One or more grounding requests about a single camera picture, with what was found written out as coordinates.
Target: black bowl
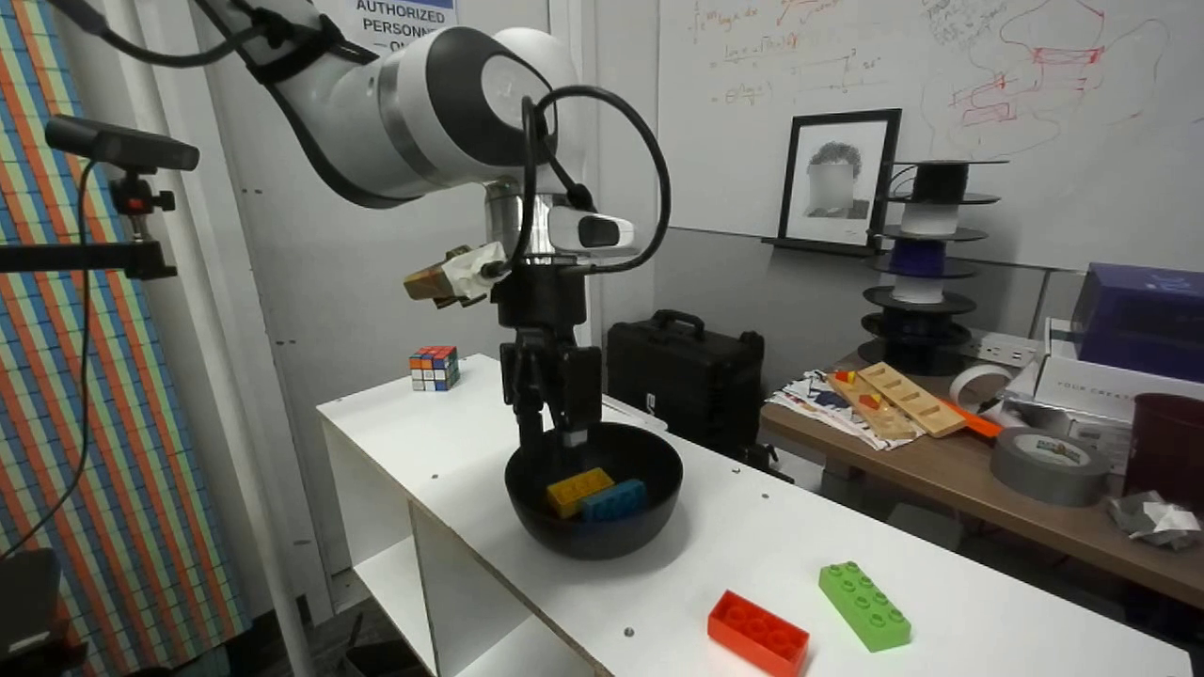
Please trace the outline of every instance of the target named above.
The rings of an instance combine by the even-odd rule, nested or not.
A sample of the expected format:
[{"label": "black bowl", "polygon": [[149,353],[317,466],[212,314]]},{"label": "black bowl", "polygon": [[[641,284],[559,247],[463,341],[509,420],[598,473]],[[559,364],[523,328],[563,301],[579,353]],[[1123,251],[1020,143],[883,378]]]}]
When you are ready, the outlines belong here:
[{"label": "black bowl", "polygon": [[[645,512],[616,525],[559,518],[547,491],[559,479],[602,466],[613,482],[641,479],[648,486]],[[547,434],[547,448],[517,453],[505,466],[505,491],[523,527],[548,550],[579,560],[622,556],[648,545],[672,516],[681,491],[677,453],[630,427],[598,427],[582,448]]]}]

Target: desk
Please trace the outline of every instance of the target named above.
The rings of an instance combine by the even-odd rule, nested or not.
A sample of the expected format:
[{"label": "desk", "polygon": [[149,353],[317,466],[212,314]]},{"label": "desk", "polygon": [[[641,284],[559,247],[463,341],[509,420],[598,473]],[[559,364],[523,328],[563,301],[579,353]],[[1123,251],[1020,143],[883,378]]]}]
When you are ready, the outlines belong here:
[{"label": "desk", "polygon": [[781,453],[811,453],[859,466],[1052,552],[1204,610],[1204,550],[1163,552],[1135,545],[1109,527],[1101,506],[1059,508],[1020,497],[991,473],[991,448],[976,438],[924,438],[894,453],[870,453],[854,438],[769,404],[759,409],[759,441]]},{"label": "desk", "polygon": [[[808,677],[1188,677],[1184,652],[918,541],[844,506],[677,441],[665,531],[616,560],[543,550],[505,497],[517,448],[498,362],[463,362],[455,393],[406,379],[319,408],[350,560],[438,672],[696,677],[755,672],[709,640],[736,590],[811,637]],[[818,576],[859,560],[912,617],[916,644],[870,655]]]}]

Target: blue block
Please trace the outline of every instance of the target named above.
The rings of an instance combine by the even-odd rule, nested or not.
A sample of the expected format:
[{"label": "blue block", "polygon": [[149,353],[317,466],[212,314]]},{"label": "blue block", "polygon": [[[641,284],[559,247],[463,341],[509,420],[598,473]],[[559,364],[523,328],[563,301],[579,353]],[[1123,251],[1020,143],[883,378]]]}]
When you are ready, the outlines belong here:
[{"label": "blue block", "polygon": [[622,525],[648,508],[648,486],[641,479],[630,479],[598,497],[587,497],[582,518],[587,525]]}]

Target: colorful striped curtain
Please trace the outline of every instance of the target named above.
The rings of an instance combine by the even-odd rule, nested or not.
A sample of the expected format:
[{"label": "colorful striped curtain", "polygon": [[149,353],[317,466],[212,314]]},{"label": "colorful striped curtain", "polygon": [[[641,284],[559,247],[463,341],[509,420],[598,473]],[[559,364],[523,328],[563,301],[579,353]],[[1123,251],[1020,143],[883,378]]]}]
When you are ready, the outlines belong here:
[{"label": "colorful striped curtain", "polygon": [[[50,112],[83,112],[43,0],[0,0],[0,246],[75,240],[83,162],[46,150]],[[92,240],[124,240],[107,173]],[[0,276],[0,550],[64,493],[80,458],[80,276]],[[33,545],[64,566],[87,672],[182,665],[246,630],[228,545],[173,397],[143,284],[93,276],[92,463]]]}]

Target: yellow block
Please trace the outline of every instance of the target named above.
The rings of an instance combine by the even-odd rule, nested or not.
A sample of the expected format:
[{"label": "yellow block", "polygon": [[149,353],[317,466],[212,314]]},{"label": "yellow block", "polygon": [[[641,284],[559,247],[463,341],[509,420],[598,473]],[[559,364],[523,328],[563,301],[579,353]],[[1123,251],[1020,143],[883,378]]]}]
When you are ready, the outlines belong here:
[{"label": "yellow block", "polygon": [[582,472],[582,473],[571,473],[571,479],[559,479],[556,486],[548,486],[548,501],[553,501],[559,518],[574,518],[574,512],[596,493],[607,493],[607,491],[613,491],[613,479],[602,466],[596,466],[596,472]]}]

